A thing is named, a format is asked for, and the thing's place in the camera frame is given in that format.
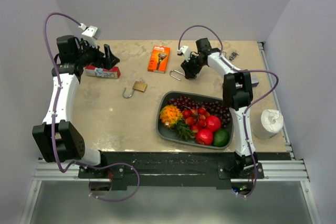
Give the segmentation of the black key bunch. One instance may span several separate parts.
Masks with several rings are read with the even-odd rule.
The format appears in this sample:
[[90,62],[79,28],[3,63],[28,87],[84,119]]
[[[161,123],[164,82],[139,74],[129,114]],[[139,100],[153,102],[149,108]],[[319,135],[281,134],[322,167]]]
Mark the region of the black key bunch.
[[239,53],[236,50],[232,51],[231,54],[228,57],[228,60],[233,61],[237,56],[239,56]]

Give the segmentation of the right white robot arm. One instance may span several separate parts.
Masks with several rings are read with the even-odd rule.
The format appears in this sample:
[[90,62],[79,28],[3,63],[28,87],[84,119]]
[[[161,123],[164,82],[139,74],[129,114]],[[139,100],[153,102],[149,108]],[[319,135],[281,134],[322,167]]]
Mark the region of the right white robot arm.
[[196,41],[197,55],[193,56],[188,46],[178,46],[177,54],[184,56],[181,67],[187,79],[194,79],[203,66],[214,69],[223,77],[223,103],[232,116],[236,139],[234,173],[246,178],[258,172],[258,158],[253,144],[250,126],[250,106],[253,100],[251,75],[246,70],[234,67],[221,49],[212,48],[207,38]]

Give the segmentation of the brass padlock with key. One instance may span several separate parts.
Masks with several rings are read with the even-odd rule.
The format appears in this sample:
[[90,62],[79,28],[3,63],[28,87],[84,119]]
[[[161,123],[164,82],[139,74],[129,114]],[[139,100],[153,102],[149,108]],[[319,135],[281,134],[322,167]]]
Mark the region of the brass padlock with key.
[[181,81],[182,77],[183,78],[185,77],[185,74],[183,72],[175,70],[175,69],[172,69],[169,72],[169,75],[170,75],[170,77],[172,77],[173,79],[178,80],[178,81]]

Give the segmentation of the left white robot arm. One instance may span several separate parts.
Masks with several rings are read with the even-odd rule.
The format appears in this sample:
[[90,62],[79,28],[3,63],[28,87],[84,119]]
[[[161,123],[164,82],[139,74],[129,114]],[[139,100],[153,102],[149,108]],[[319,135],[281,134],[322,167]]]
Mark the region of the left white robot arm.
[[33,138],[46,162],[78,161],[90,166],[97,178],[108,174],[109,165],[101,160],[101,152],[85,146],[85,141],[72,123],[75,95],[81,82],[84,68],[112,69],[119,63],[110,46],[104,51],[93,48],[88,41],[73,35],[58,37],[59,53],[52,58],[53,93],[42,124],[32,129]]

